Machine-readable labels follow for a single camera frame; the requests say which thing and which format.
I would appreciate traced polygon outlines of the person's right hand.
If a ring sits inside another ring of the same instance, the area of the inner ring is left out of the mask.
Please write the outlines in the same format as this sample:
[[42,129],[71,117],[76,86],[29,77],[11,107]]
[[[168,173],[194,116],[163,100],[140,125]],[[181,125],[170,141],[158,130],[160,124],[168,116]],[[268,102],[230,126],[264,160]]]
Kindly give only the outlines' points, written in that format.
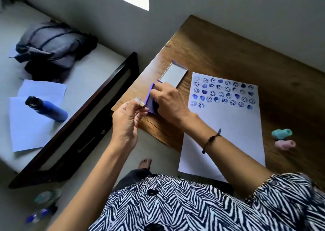
[[165,95],[164,103],[159,104],[158,114],[179,129],[184,130],[195,115],[185,104],[181,93],[169,83],[160,82],[155,83],[153,90],[163,91]]

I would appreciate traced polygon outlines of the person's left hand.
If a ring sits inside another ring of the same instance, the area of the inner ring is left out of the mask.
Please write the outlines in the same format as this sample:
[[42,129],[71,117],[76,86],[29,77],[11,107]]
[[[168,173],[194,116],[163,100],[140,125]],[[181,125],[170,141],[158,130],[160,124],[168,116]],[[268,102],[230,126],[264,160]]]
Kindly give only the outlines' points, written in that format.
[[137,130],[141,120],[135,120],[135,112],[141,109],[135,99],[123,103],[112,115],[112,139],[110,146],[133,150],[138,140]]

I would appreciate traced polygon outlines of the purple ink pad case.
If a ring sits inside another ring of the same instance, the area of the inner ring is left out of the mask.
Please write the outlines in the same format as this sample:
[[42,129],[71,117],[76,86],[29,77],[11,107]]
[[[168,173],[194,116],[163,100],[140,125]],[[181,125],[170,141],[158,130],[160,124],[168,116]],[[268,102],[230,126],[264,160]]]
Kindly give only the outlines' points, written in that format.
[[[176,88],[180,84],[180,82],[182,81],[182,79],[184,78],[187,72],[188,69],[186,67],[172,60],[169,67],[166,69],[166,71],[163,73],[160,79],[157,80],[157,82],[169,83],[174,88]],[[154,88],[155,88],[155,83],[152,83],[144,103],[145,106],[148,108],[148,114],[158,115],[159,105],[155,101],[155,99],[151,97],[150,94],[150,91]]]

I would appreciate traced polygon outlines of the person's left forearm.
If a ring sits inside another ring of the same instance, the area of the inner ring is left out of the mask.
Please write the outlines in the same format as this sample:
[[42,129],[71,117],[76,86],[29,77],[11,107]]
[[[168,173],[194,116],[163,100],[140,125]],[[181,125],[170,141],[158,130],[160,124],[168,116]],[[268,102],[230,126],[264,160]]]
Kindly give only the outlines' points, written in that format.
[[112,138],[75,196],[47,231],[87,231],[100,216],[117,178],[136,145]]

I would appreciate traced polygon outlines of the person's right forearm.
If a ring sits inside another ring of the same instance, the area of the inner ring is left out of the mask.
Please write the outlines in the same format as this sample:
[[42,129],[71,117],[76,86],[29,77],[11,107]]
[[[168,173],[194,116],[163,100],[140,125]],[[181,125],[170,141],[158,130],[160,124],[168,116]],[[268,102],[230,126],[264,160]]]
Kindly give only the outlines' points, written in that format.
[[248,198],[273,173],[241,151],[229,140],[217,135],[195,113],[184,131],[209,155],[226,181],[231,184],[241,198]]

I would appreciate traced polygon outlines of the person's foot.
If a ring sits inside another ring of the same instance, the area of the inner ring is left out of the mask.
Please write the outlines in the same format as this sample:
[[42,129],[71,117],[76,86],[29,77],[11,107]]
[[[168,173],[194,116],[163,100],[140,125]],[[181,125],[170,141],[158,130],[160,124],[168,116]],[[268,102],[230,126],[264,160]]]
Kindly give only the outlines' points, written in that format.
[[150,166],[152,163],[152,159],[146,158],[140,161],[138,169],[145,169],[145,170],[150,170]]

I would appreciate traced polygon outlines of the white mattress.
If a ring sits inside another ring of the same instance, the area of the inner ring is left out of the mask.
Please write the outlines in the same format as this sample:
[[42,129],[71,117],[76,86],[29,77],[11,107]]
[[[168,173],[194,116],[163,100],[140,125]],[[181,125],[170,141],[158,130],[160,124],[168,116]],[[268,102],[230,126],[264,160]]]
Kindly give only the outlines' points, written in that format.
[[[9,54],[24,32],[32,25],[48,22],[50,18],[25,3],[15,3],[0,12],[0,166],[6,165],[16,173],[22,172],[35,155],[43,148],[20,152],[12,151],[9,127],[9,97],[17,97],[24,80],[25,63],[19,63]],[[82,106],[82,102],[105,81],[126,58],[98,44],[87,56],[73,66],[62,99],[40,97],[68,113],[66,121],[61,122],[56,133]]]

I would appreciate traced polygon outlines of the dark trousers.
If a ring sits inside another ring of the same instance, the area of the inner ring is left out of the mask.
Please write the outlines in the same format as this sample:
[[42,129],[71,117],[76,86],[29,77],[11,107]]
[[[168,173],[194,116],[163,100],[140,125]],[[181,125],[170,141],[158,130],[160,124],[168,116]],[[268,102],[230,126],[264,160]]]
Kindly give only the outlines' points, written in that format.
[[[160,174],[153,174],[150,172],[149,169],[134,169],[130,171],[128,174],[126,174],[113,188],[112,192],[118,191],[122,188],[131,186],[132,184],[145,179],[146,177],[153,177],[153,176],[158,176]],[[228,193],[231,196],[233,196],[235,190],[232,185],[229,183],[219,181],[219,180],[213,180],[213,179],[208,179],[205,177],[201,176],[195,176],[195,175],[190,175],[182,172],[178,172],[178,175],[176,176],[177,178],[184,179],[184,180],[189,180],[193,181],[195,183],[200,183],[200,184],[209,184],[212,185],[215,188],[218,188],[222,192]]]

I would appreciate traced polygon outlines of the white paper with blue stamps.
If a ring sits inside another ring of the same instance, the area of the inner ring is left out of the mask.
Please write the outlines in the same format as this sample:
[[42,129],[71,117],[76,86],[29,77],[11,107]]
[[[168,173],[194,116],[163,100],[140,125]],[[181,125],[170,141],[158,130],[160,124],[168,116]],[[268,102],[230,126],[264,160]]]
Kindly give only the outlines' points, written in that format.
[[[258,86],[192,73],[188,108],[257,162],[266,165]],[[184,135],[179,172],[226,182],[201,147]]]

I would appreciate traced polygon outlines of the blue bottle with black cap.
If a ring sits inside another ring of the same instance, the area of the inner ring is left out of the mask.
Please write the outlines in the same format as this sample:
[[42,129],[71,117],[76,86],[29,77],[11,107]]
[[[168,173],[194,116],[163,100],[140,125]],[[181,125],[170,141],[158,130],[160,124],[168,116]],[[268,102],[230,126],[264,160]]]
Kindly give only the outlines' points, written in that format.
[[68,118],[68,113],[65,110],[38,97],[29,96],[25,101],[25,105],[35,110],[38,114],[50,118],[55,122],[61,123]]

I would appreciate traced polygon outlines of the blank white paper sheet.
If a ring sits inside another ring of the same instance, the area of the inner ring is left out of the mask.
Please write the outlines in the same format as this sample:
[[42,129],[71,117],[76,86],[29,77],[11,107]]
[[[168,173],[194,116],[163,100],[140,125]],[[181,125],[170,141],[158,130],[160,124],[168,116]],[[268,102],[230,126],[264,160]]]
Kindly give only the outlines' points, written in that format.
[[65,95],[67,85],[48,82],[24,80],[22,86],[18,90],[17,97],[58,97],[62,99]]
[[9,127],[12,151],[44,147],[61,125],[25,105],[27,97],[9,97]]

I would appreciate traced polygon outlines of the grey backpack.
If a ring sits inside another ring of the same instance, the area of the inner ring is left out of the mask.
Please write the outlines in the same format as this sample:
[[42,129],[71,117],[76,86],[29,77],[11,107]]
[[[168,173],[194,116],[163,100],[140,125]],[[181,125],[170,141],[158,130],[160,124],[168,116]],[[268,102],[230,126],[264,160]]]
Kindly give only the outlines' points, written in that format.
[[55,20],[29,27],[9,58],[26,63],[25,79],[64,83],[75,63],[98,44],[98,38]]

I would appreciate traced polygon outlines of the pink stamp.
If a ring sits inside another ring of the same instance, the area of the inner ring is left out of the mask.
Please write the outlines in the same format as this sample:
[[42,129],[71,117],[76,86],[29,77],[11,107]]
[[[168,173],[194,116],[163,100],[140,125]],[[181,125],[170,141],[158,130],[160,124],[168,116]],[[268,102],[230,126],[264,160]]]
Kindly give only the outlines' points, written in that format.
[[288,151],[291,148],[295,148],[296,143],[293,140],[277,140],[275,141],[275,147],[282,151]]

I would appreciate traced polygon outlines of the clear bottle with blue label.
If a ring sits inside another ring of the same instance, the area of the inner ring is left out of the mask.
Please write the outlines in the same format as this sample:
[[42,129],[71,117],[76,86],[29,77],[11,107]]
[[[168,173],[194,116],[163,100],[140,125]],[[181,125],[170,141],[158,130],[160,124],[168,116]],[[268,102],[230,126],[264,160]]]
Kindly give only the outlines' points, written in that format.
[[37,212],[28,216],[25,220],[26,224],[36,224],[37,222],[43,220],[44,218],[54,215],[57,211],[58,207],[54,204],[47,208],[42,208]]

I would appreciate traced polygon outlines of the dark wooden bed frame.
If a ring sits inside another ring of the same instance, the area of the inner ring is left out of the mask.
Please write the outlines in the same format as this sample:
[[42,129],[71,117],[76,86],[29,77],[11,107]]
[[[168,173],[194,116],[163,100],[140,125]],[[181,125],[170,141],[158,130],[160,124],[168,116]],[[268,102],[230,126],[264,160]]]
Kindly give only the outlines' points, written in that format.
[[112,127],[111,108],[140,75],[132,52],[8,185],[19,189],[70,179]]

